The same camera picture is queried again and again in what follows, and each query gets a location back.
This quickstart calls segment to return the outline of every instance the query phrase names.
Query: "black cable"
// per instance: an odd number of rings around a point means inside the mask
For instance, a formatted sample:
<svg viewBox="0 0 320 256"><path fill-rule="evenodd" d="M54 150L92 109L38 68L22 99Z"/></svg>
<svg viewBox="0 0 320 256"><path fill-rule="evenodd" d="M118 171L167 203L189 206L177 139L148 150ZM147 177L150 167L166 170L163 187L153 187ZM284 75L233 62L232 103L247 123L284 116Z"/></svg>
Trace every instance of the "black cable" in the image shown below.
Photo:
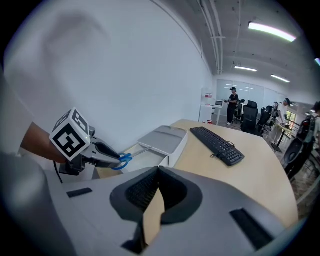
<svg viewBox="0 0 320 256"><path fill-rule="evenodd" d="M233 144L231 141L227 141L227 143L230 145L229 148L228 148L228 150L229 150L229 149L234 149L234 148L236 147L235 144ZM221 152L221 151L226 151L226 150L227 150L227 149L222 149L222 148L221 148L221 149L219 150L218 154L217 154L217 155L218 155L217 157L220 158L220 152Z"/></svg>
<svg viewBox="0 0 320 256"><path fill-rule="evenodd" d="M53 164L54 164L54 169L55 169L56 175L58 175L60 182L63 183L63 182L62 182L62 179L61 179L61 177L60 177L60 175L59 175L59 172L58 172L58 168L57 168L57 163L56 163L56 161L53 161Z"/></svg>

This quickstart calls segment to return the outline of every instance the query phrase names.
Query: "backpack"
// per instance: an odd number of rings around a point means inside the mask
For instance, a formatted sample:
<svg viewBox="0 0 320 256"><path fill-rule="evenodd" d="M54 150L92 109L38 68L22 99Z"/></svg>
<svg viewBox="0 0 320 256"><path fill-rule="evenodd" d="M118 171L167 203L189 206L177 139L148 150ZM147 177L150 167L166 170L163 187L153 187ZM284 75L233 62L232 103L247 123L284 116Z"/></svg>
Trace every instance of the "backpack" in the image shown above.
<svg viewBox="0 0 320 256"><path fill-rule="evenodd" d="M310 143L314 137L316 128L316 119L318 116L309 115L304 121L302 121L299 131L297 133L297 139L304 143Z"/></svg>

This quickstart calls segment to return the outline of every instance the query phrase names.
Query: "wooden desk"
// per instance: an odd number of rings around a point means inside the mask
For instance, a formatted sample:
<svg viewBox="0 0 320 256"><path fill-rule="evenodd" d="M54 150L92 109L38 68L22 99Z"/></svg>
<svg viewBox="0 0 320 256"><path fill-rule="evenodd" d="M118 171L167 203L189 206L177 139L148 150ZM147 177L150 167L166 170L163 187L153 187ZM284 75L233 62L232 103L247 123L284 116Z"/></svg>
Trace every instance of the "wooden desk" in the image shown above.
<svg viewBox="0 0 320 256"><path fill-rule="evenodd" d="M285 227L298 221L295 195L288 177L266 141L258 136L212 124L180 120L172 126L189 130L204 126L217 135L235 144L245 155L240 163L228 167L191 132L175 169L228 183L251 197L275 214ZM147 244L160 230L160 217L165 211L164 201L158 190L144 213L144 231Z"/></svg>
<svg viewBox="0 0 320 256"><path fill-rule="evenodd" d="M292 134L292 130L290 130L290 129L288 129L288 128L285 128L285 127L283 127L282 125L280 125L280 124L278 124L278 123L275 123L274 125L280 127L283 132L282 132L282 135L281 135L281 137L280 137L280 139L279 139L278 144L277 144L277 145L276 145L276 144L271 144L271 146L273 147L273 149L274 149L275 151L278 151L278 152L282 153L282 150L279 148L279 145L280 145L282 139L284 138L285 132L287 132L287 133L289 133L289 134Z"/></svg>

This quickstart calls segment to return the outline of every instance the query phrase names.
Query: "black slot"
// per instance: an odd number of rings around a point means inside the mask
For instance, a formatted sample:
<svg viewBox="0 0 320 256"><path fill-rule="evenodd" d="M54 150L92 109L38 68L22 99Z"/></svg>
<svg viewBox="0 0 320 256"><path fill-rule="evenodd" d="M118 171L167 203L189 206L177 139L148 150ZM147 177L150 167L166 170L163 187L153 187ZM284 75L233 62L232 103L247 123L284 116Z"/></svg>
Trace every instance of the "black slot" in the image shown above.
<svg viewBox="0 0 320 256"><path fill-rule="evenodd" d="M91 188L86 187L78 190L69 191L66 194L68 195L69 198L75 198L78 196L82 196L84 194L88 194L90 192L92 192Z"/></svg>
<svg viewBox="0 0 320 256"><path fill-rule="evenodd" d="M106 146L105 144L102 144L101 142L94 143L96 151L98 151L100 154L107 155L109 157L118 159L120 155L116 152L114 152L111 148Z"/></svg>
<svg viewBox="0 0 320 256"><path fill-rule="evenodd" d="M230 212L230 215L257 250L273 240L245 209L233 210Z"/></svg>

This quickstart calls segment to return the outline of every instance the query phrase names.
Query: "ceiling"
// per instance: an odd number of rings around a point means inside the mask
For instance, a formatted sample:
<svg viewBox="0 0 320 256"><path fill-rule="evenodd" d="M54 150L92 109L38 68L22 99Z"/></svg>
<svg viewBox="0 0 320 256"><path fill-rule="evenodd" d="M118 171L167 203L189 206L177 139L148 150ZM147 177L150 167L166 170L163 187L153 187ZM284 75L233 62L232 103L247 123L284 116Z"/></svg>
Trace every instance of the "ceiling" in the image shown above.
<svg viewBox="0 0 320 256"><path fill-rule="evenodd" d="M222 35L219 34L211 0L162 1L183 18L199 44L202 43L203 53L213 75L220 72L217 70L214 46L202 10L205 5L210 13L216 36L225 37L222 39L222 45L220 39L216 39L218 61L223 63L220 67L221 73L236 73L268 80L276 80L271 77L276 75L290 81L287 84L277 80L276 82L280 85L289 85L291 88L298 89L305 85L313 85L318 88L320 67L314 61L315 55L304 32L276 1L212 0L218 14ZM248 29L249 22L253 21L283 30L297 39L289 42L271 34ZM236 70L234 66L253 68L258 71Z"/></svg>

